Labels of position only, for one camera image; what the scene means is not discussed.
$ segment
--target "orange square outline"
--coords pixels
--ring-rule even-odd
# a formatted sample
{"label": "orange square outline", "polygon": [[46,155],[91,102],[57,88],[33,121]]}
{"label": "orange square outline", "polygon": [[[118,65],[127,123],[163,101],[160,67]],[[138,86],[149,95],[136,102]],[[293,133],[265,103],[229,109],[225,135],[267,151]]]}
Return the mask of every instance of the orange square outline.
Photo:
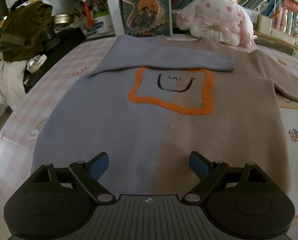
{"label": "orange square outline", "polygon": [[170,111],[174,111],[180,114],[190,114],[190,115],[203,115],[210,114],[213,111],[213,99],[212,99],[212,90],[213,90],[213,81],[214,75],[212,71],[207,69],[190,69],[187,71],[191,72],[205,72],[204,85],[201,91],[201,96],[203,99],[202,108],[186,108],[182,106],[175,105],[173,103],[165,102],[159,98],[155,97],[141,97],[136,95],[137,89],[140,87],[142,82],[142,73],[150,69],[149,67],[139,67],[136,72],[136,82],[133,88],[128,93],[128,99],[133,103],[139,104],[154,104]]}

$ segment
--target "sweater sleeve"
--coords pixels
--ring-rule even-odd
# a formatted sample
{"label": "sweater sleeve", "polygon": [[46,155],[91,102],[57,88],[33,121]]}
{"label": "sweater sleeve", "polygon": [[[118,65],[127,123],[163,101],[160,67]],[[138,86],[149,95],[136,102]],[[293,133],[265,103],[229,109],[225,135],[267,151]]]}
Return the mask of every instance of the sweater sleeve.
{"label": "sweater sleeve", "polygon": [[298,77],[260,50],[257,50],[257,57],[262,72],[267,78],[273,80],[275,89],[298,102]]}

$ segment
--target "white plush bunny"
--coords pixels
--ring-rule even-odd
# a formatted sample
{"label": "white plush bunny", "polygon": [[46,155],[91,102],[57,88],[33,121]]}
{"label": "white plush bunny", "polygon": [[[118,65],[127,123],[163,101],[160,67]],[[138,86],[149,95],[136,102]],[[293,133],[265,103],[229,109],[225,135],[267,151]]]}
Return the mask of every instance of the white plush bunny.
{"label": "white plush bunny", "polygon": [[231,46],[255,46],[252,22],[236,0],[194,0],[178,11],[176,25],[198,38]]}

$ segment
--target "gray ribbed plate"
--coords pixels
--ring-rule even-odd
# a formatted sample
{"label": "gray ribbed plate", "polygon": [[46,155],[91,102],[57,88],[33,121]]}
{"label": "gray ribbed plate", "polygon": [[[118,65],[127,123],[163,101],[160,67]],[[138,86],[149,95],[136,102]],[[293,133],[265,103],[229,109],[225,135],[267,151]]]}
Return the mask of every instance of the gray ribbed plate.
{"label": "gray ribbed plate", "polygon": [[[20,240],[12,236],[10,240]],[[238,240],[217,229],[199,207],[175,195],[127,196],[96,208],[79,230],[58,240]],[[285,235],[272,240],[288,240]]]}

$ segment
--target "harry potter book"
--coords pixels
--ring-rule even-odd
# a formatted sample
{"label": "harry potter book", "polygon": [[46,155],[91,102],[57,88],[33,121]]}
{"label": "harry potter book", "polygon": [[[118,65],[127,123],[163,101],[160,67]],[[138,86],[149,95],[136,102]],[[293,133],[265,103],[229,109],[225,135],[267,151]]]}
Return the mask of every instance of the harry potter book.
{"label": "harry potter book", "polygon": [[122,0],[125,34],[150,37],[172,34],[171,0]]}

